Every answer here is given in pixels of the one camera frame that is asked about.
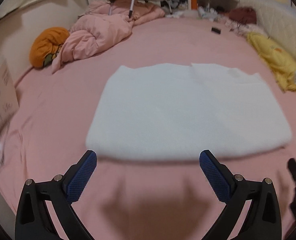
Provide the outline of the white knit cardigan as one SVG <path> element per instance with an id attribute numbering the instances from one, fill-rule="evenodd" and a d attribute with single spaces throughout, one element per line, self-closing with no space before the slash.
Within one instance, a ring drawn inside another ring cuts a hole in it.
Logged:
<path id="1" fill-rule="evenodd" d="M 86 146 L 135 161 L 238 158 L 281 148 L 290 125 L 259 74 L 219 64 L 120 66 L 108 79 Z"/>

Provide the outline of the yellow garment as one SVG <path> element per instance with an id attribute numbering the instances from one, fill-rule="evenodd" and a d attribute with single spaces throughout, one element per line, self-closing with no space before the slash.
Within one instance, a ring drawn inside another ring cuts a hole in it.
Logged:
<path id="1" fill-rule="evenodd" d="M 296 92 L 296 59 L 273 39 L 260 33 L 249 32 L 246 40 L 269 67 L 279 87 L 284 92 Z"/>

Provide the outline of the orange plush pillow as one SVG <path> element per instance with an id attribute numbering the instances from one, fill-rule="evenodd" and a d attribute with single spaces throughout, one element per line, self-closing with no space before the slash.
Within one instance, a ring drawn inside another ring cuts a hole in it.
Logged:
<path id="1" fill-rule="evenodd" d="M 45 29 L 31 46 L 30 64 L 34 68 L 44 68 L 52 64 L 69 36 L 69 31 L 63 27 Z"/>

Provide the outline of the cream padded headboard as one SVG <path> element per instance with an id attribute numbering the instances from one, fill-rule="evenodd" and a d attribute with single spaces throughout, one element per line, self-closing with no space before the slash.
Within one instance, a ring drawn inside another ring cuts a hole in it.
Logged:
<path id="1" fill-rule="evenodd" d="M 252 7 L 265 32 L 296 59 L 296 10 L 273 0 L 240 0 L 240 7 Z"/>

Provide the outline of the small black box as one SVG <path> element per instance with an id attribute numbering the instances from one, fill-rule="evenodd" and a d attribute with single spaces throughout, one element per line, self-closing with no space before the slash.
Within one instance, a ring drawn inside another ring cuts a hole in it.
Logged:
<path id="1" fill-rule="evenodd" d="M 212 27 L 211 28 L 211 31 L 214 32 L 214 33 L 217 33 L 217 34 L 220 34 L 221 33 L 221 30 L 218 29 L 218 28 L 215 28 L 215 27 Z"/>

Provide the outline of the dark red garment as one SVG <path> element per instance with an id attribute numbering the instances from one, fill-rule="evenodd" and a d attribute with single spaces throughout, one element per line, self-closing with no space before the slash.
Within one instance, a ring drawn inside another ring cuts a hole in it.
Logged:
<path id="1" fill-rule="evenodd" d="M 256 24 L 257 15 L 252 7 L 238 7 L 229 12 L 229 18 L 241 24 Z"/>

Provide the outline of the pink crumpled quilt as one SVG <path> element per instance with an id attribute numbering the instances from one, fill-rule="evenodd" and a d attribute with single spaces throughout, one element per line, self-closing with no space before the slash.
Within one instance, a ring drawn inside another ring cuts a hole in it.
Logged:
<path id="1" fill-rule="evenodd" d="M 52 73 L 66 63 L 100 54 L 132 34 L 135 26 L 165 16 L 164 10 L 151 2 L 93 0 L 84 15 L 70 28 L 70 35 L 52 62 Z"/>

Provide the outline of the orange bottle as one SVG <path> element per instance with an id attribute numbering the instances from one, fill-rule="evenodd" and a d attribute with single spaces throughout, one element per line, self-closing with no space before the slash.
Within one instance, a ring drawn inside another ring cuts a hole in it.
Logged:
<path id="1" fill-rule="evenodd" d="M 191 0 L 191 9 L 192 10 L 198 9 L 198 0 Z"/>

